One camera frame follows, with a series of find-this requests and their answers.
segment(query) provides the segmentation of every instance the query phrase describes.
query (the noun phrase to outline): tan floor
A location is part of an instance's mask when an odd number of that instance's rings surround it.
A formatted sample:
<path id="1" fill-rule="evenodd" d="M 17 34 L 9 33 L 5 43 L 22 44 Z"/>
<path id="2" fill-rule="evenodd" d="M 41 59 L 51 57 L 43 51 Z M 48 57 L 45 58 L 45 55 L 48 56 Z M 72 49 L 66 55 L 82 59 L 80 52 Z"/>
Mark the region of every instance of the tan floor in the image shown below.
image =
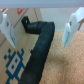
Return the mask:
<path id="1" fill-rule="evenodd" d="M 40 84 L 84 84 L 84 32 L 77 32 L 67 48 L 63 32 L 56 32 Z"/>

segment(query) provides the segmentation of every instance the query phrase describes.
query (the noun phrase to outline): white wall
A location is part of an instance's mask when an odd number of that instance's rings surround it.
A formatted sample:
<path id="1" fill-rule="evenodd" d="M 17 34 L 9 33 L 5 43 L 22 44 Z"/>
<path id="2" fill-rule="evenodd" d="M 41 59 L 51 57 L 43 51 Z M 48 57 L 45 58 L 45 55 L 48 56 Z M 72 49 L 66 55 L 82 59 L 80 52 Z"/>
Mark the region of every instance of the white wall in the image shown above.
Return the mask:
<path id="1" fill-rule="evenodd" d="M 76 12 L 77 8 L 41 8 L 43 21 L 53 21 L 55 23 L 55 31 L 64 31 L 65 24 L 69 22 L 71 13 Z"/>

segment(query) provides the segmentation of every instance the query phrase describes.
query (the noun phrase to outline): black fabric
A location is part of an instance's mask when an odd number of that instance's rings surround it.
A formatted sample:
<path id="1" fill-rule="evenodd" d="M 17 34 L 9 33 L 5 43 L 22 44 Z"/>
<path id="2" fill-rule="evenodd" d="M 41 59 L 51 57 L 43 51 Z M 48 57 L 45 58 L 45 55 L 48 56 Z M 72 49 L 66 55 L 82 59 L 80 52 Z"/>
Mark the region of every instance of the black fabric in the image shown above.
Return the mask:
<path id="1" fill-rule="evenodd" d="M 19 84 L 39 84 L 44 64 L 53 40 L 55 25 L 53 22 L 25 23 L 28 18 L 22 19 L 25 31 L 30 34 L 39 34 L 34 49 L 31 51 L 30 59 L 21 75 Z"/>

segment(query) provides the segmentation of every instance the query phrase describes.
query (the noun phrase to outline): blue geometric print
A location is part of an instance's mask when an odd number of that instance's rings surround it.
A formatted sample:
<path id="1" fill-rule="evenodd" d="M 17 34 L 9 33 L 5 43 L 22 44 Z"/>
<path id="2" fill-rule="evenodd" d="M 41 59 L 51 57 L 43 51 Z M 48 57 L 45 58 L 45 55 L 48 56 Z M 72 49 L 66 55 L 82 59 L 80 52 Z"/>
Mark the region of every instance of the blue geometric print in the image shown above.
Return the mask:
<path id="1" fill-rule="evenodd" d="M 25 69 L 24 64 L 22 63 L 23 58 L 22 56 L 24 55 L 24 50 L 23 48 L 21 49 L 22 53 L 20 54 L 19 51 L 17 52 L 13 52 L 12 56 L 10 55 L 11 53 L 11 49 L 8 49 L 9 55 L 5 55 L 4 59 L 6 60 L 7 58 L 9 58 L 8 63 L 6 64 L 7 70 L 6 70 L 6 74 L 9 76 L 8 80 L 6 81 L 6 84 L 10 84 L 10 79 L 13 80 L 13 78 L 15 77 L 17 79 L 17 81 L 20 81 L 20 78 L 18 77 L 18 73 L 21 69 L 21 67 L 23 67 L 23 69 Z"/>

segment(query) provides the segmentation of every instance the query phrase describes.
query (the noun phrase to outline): black object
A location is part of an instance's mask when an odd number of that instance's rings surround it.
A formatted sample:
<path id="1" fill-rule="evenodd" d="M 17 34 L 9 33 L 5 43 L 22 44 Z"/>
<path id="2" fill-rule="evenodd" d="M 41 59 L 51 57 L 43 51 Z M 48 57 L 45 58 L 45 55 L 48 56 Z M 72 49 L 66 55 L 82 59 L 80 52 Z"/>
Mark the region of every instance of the black object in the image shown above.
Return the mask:
<path id="1" fill-rule="evenodd" d="M 25 31 L 30 34 L 39 34 L 31 57 L 21 75 L 19 84 L 39 84 L 44 69 L 44 64 L 53 40 L 55 26 L 53 22 L 30 23 L 28 17 L 22 19 Z"/>

